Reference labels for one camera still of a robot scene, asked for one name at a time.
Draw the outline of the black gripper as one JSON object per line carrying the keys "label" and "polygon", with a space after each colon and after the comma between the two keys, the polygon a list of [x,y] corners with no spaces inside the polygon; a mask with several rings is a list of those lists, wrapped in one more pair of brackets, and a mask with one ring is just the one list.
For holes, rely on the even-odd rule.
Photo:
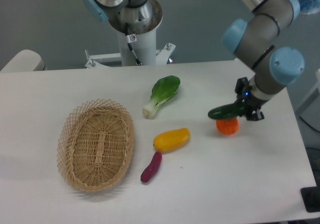
{"label": "black gripper", "polygon": [[245,103],[245,113],[241,117],[246,117],[248,121],[260,121],[265,118],[261,108],[266,103],[266,100],[253,96],[249,91],[249,80],[247,77],[237,80],[234,91],[236,93],[235,103]]}

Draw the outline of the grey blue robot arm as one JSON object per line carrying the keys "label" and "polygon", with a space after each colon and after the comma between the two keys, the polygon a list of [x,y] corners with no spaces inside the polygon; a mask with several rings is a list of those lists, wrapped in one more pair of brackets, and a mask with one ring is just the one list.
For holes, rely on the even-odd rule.
{"label": "grey blue robot arm", "polygon": [[[117,32],[123,66],[165,65],[173,46],[156,51],[156,29],[163,11],[156,0],[82,0],[93,17],[107,21]],[[238,79],[236,101],[209,111],[214,120],[264,118],[261,107],[293,83],[305,61],[290,47],[276,48],[272,41],[298,16],[298,0],[242,0],[254,17],[234,21],[221,38],[223,45],[254,72],[251,79]]]}

